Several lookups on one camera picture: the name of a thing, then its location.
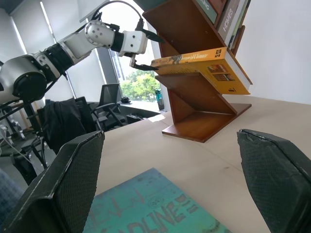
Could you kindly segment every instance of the window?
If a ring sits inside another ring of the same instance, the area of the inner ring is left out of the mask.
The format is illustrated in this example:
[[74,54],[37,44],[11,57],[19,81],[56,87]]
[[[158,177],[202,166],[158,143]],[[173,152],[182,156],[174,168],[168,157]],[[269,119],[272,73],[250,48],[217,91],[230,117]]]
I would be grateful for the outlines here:
[[[143,10],[133,0],[125,1],[134,6],[139,13],[143,13]],[[122,3],[107,5],[101,12],[103,13],[102,21],[119,25],[120,32],[134,31],[139,19],[132,8]],[[114,51],[110,51],[110,56],[121,84],[123,96],[128,97],[132,102],[145,101],[149,102],[149,105],[152,103],[155,110],[158,110],[155,91],[160,89],[160,84],[155,79],[156,74],[153,71],[141,71],[130,67],[130,58],[119,57]],[[146,53],[138,55],[136,60],[138,64],[150,65],[153,59],[151,42],[148,41]]]

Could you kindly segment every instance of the wooden bookshelf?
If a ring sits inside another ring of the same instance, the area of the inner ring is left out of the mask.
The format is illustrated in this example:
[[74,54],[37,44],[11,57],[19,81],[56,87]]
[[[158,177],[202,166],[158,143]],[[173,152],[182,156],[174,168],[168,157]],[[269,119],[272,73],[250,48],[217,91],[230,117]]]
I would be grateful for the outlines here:
[[[216,29],[226,1],[208,0],[218,13],[215,23],[197,0],[168,0],[146,11],[143,16],[165,40],[159,44],[161,56],[226,47]],[[237,38],[235,52],[242,35]],[[227,51],[235,59],[232,51]],[[156,79],[168,89],[174,122],[163,134],[204,143],[251,107],[228,103],[200,73],[159,75]]]
[[143,16],[178,52],[165,51],[168,45],[160,44],[162,57],[226,46],[196,0],[170,0]]

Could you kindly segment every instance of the white table surface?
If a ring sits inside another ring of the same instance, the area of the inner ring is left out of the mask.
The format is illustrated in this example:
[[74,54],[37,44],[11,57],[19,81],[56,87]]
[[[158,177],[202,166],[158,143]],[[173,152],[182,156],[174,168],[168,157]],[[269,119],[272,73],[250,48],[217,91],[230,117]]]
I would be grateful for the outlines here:
[[311,155],[311,105],[227,96],[252,108],[206,143],[163,135],[165,119],[140,121],[107,132],[96,195],[156,168],[233,233],[269,233],[246,186],[236,132],[252,129],[294,142]]

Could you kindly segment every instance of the white wall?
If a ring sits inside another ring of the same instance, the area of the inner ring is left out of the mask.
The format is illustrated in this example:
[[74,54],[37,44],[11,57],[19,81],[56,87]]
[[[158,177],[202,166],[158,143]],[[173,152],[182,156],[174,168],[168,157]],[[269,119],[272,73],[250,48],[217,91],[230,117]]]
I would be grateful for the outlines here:
[[[23,54],[12,18],[8,16],[5,10],[0,8],[0,61],[6,62]],[[21,124],[22,128],[26,128],[19,112],[13,114],[13,117]]]
[[[53,36],[46,23],[40,1],[24,1],[12,14],[27,53],[43,51],[54,44]],[[64,76],[46,94],[46,99],[62,101],[72,98],[70,85]]]
[[253,96],[311,104],[310,0],[252,0],[237,59]]
[[[59,41],[75,32],[86,22],[80,23],[77,0],[42,0],[52,30]],[[87,101],[99,101],[104,76],[95,51],[68,70],[77,97]]]
[[[147,25],[148,25],[148,30],[156,33],[156,29],[150,23],[147,22]],[[151,45],[152,45],[152,50],[154,52],[155,59],[161,58],[161,51],[160,51],[159,43],[157,43],[155,41],[151,41]],[[167,87],[164,86],[162,83],[160,83],[160,87],[161,87],[161,93],[162,93],[162,97],[163,97],[165,111],[168,112],[171,110],[169,93],[167,91]]]

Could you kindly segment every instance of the green foliage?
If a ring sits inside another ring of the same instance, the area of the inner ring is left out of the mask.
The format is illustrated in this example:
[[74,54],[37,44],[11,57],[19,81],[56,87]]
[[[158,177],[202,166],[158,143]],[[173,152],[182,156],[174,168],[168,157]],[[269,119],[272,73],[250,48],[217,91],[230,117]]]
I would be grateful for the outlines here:
[[121,83],[123,96],[131,100],[154,102],[155,90],[159,88],[160,83],[155,79],[153,71],[137,70]]
[[129,75],[126,77],[126,79],[127,79],[127,80],[130,80],[130,81],[132,81],[132,82],[136,82],[136,81],[137,81],[137,77],[138,77],[138,76],[141,76],[141,75],[144,75],[144,74],[150,74],[151,77],[153,77],[153,78],[156,76],[154,71],[143,71],[143,70],[137,69],[135,72],[129,74]]

